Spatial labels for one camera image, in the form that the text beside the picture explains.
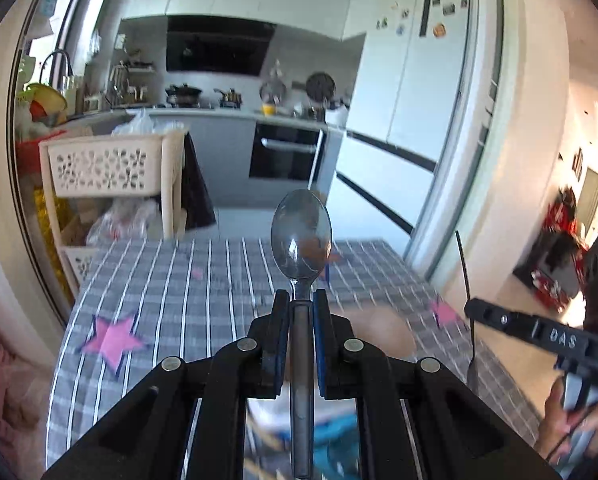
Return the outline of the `person's right hand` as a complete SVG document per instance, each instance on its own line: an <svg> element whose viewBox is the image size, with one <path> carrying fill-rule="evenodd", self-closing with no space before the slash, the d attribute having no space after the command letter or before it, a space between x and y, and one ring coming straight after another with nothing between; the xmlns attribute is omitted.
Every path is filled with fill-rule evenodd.
<svg viewBox="0 0 598 480"><path fill-rule="evenodd" d="M584 410L567 412L561 405L563 396L564 381L557 378L545 400L545 414L538 427L538 439L534 444L534 450L551 464L558 463L558 460L570 451L568 434L575 426L578 426L576 431L593 433L586 454L590 457L598 455L598 405L588 415Z"/></svg>

